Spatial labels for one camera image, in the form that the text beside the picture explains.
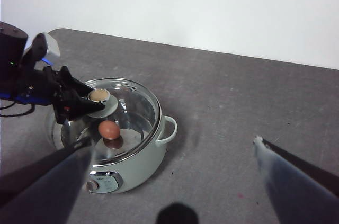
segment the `gray table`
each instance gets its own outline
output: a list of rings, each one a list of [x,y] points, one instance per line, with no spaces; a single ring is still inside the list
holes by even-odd
[[[117,195],[81,191],[68,223],[154,223],[172,202],[192,207],[200,223],[277,223],[254,158],[255,135],[339,175],[337,70],[67,29],[51,35],[62,53],[55,69],[67,65],[82,81],[140,82],[179,125],[147,182]],[[46,111],[1,120],[2,174],[54,151]]]

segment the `egg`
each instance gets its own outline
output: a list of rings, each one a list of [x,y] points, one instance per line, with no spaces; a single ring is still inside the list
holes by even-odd
[[[119,126],[109,120],[102,121],[98,126],[98,131],[103,138],[110,140],[116,139],[120,135]]]

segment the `knob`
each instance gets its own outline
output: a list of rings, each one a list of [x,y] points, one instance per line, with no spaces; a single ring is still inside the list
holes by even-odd
[[[86,183],[86,189],[88,191],[95,191],[99,188],[99,185],[96,181],[94,181],[93,179],[87,181]]]

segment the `black cable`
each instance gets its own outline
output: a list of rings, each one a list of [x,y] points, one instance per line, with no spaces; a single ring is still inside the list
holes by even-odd
[[[5,115],[5,114],[0,114],[0,117],[22,117],[24,115],[28,115],[30,113],[33,113],[35,110],[35,104],[31,104],[31,108],[29,110],[27,110],[24,113],[20,113],[20,114],[9,114],[9,115]]]
[[[16,102],[14,101],[12,104],[10,104],[10,105],[8,105],[8,106],[2,106],[2,107],[0,107],[0,110],[8,109],[8,108],[14,106],[15,104],[16,104]]]

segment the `blue led light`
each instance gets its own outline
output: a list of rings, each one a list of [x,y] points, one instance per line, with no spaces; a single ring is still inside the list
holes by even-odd
[[[44,61],[46,64],[53,65],[53,63],[47,60],[46,58],[42,58],[41,60]]]
[[[37,98],[37,97],[24,97],[24,96],[17,96],[15,98],[16,101],[19,101],[20,103],[32,103],[37,105],[50,105],[52,104],[50,100],[45,98]]]
[[[0,98],[10,98],[9,93],[0,93]]]

